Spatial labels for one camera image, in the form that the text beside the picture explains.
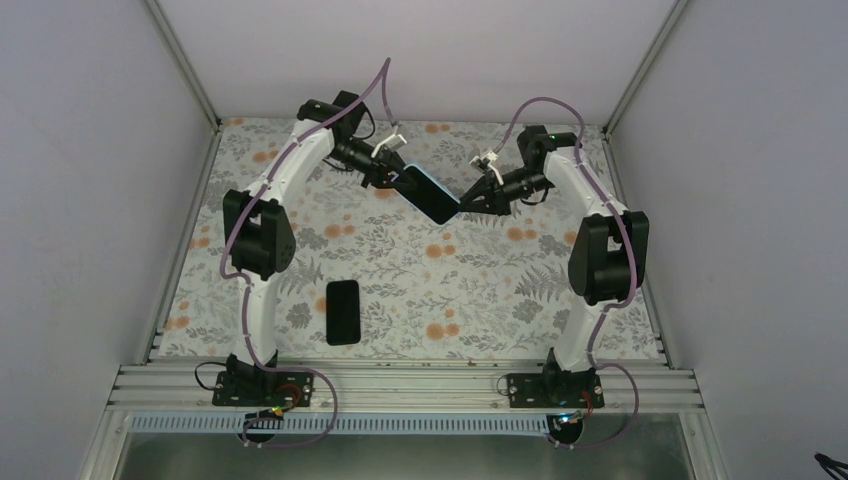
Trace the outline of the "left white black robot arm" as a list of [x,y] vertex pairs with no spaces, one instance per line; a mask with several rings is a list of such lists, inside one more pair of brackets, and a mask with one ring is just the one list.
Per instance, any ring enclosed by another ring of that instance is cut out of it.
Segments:
[[398,125],[376,144],[357,137],[367,109],[356,94],[342,91],[331,103],[309,100],[298,110],[289,139],[273,163],[244,190],[223,200],[225,254],[220,273],[240,278],[240,340],[233,360],[251,367],[240,377],[239,392],[255,405],[270,402],[278,391],[275,313],[283,273],[296,253],[287,205],[300,198],[308,177],[325,159],[363,176],[363,186],[391,189],[404,173],[398,149],[407,140]]

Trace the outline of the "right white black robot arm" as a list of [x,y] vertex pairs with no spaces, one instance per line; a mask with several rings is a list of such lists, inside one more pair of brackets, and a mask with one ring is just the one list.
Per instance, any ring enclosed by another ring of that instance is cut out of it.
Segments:
[[541,373],[543,397],[555,407],[593,391],[600,329],[612,310],[632,301],[646,269],[647,215],[628,209],[600,183],[581,157],[581,140],[574,133],[528,126],[517,137],[523,165],[505,174],[495,166],[494,151],[474,153],[470,164],[482,176],[459,203],[462,212],[508,215],[513,202],[555,189],[582,216],[567,269],[579,301]]

